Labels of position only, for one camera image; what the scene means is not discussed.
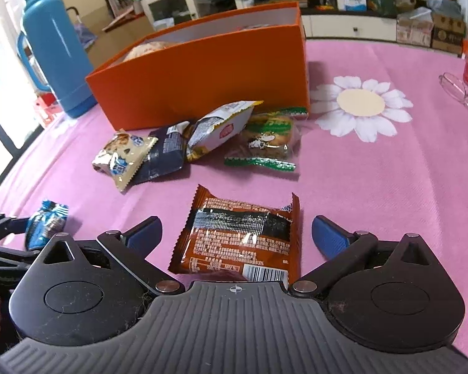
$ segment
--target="metal screw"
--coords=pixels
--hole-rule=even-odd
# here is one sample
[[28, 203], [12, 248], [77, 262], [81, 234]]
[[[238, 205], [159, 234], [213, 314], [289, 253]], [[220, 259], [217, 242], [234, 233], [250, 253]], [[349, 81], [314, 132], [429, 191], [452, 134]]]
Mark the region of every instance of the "metal screw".
[[313, 283], [312, 281], [301, 280], [293, 284], [293, 289], [296, 292], [306, 294], [306, 293], [317, 290], [317, 284]]
[[164, 294], [177, 291], [179, 288], [180, 284], [177, 281], [172, 280], [163, 280], [156, 284], [156, 289]]

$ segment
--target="curtain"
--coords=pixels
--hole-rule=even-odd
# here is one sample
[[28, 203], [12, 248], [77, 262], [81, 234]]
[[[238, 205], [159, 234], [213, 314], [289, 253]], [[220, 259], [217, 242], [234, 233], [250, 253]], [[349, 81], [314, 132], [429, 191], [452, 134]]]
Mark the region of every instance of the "curtain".
[[[16, 148], [38, 125], [35, 89], [15, 48], [23, 6], [23, 0], [0, 0], [0, 128]], [[10, 152], [0, 139], [0, 173], [12, 158]]]

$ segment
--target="table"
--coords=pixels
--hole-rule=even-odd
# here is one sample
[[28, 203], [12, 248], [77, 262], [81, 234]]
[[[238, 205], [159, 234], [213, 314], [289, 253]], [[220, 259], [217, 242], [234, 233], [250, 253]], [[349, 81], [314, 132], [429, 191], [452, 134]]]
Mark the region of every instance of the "table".
[[[91, 167], [113, 132], [95, 107], [74, 122], [56, 120], [37, 139], [3, 183], [0, 212], [29, 216], [44, 198], [68, 204], [66, 231], [77, 239], [95, 239], [107, 229], [123, 231], [158, 215], [163, 239], [147, 260], [167, 271], [198, 184], [221, 198], [267, 206], [284, 206], [295, 192], [303, 213], [302, 274], [323, 262], [310, 232], [318, 214], [383, 240], [400, 240], [406, 232], [422, 235], [465, 300], [455, 346], [468, 356], [468, 111], [444, 93], [438, 79], [445, 71], [461, 75], [464, 62], [420, 49], [352, 41], [307, 42], [307, 60], [315, 111], [337, 107], [333, 100], [318, 99], [343, 88], [317, 88], [336, 82], [387, 94], [385, 102], [393, 108], [385, 107], [383, 114], [396, 121], [371, 116], [377, 107], [368, 104], [341, 103], [348, 112], [338, 108], [319, 118], [320, 125], [306, 123], [299, 176], [228, 168], [220, 148], [168, 181], [120, 194], [110, 178]], [[349, 113], [355, 111], [367, 116]], [[5, 245], [22, 248], [22, 238], [8, 238]], [[191, 276], [179, 279], [187, 283]]]

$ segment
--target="cabinet glass door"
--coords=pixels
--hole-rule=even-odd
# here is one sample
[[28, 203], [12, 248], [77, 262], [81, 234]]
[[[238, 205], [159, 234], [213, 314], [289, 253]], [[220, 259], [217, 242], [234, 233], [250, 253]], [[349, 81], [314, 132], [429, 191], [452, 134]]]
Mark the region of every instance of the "cabinet glass door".
[[195, 13], [189, 12], [186, 0], [159, 0], [148, 5], [155, 22], [166, 19], [171, 22], [173, 18], [173, 24], [169, 26], [181, 24], [196, 17]]

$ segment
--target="orange snack wrapper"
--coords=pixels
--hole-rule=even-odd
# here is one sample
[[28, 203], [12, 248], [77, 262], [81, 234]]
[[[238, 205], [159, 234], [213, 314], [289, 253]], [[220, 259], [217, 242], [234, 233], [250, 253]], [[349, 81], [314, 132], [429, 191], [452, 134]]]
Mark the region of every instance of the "orange snack wrapper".
[[175, 274], [231, 270], [248, 281], [300, 278], [300, 200], [268, 208], [217, 198], [199, 185], [168, 269]]

